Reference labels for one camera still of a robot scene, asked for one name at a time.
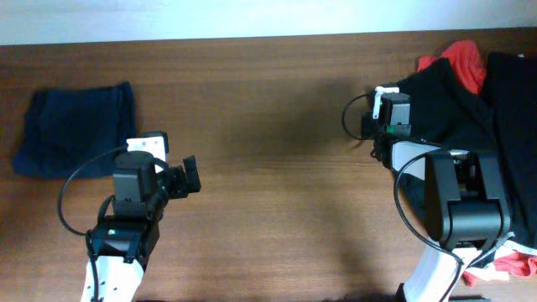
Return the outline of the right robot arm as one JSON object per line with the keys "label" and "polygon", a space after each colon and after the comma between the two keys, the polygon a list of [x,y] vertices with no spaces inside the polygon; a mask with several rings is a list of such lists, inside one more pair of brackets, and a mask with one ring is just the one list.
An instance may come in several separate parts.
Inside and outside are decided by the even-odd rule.
{"label": "right robot arm", "polygon": [[411,99],[397,87],[374,91],[372,155],[395,174],[425,182],[425,229],[421,235],[401,204],[403,223],[425,244],[412,276],[395,300],[447,301],[463,272],[508,238],[511,218],[496,154],[449,148],[410,137]]}

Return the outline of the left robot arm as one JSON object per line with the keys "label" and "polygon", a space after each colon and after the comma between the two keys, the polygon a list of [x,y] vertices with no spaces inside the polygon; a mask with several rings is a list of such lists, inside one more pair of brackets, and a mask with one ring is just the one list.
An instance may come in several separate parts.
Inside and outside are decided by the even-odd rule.
{"label": "left robot arm", "polygon": [[115,158],[114,194],[103,201],[97,223],[86,233],[88,264],[82,302],[131,301],[159,240],[159,222],[170,200],[201,190],[196,157],[183,164],[144,151]]}

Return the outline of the black shorts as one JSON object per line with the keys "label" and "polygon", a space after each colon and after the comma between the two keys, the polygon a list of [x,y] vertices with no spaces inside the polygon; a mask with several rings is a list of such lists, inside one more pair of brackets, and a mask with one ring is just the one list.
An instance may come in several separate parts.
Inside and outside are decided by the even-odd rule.
{"label": "black shorts", "polygon": [[424,159],[435,168],[429,186],[427,180],[403,174],[399,184],[414,213],[427,226],[444,223],[434,206],[447,210],[447,215],[462,215],[453,225],[461,223],[472,232],[485,222],[494,224],[493,232],[503,237],[510,228],[511,217],[505,194],[503,171],[495,146],[492,113],[478,96],[466,91],[456,82],[448,60],[433,65],[397,83],[400,91],[410,96],[410,137],[437,143],[444,148],[472,153],[476,166],[477,192],[460,197],[456,192],[448,199],[435,197],[455,187],[456,168],[447,163],[446,156],[434,153]]}

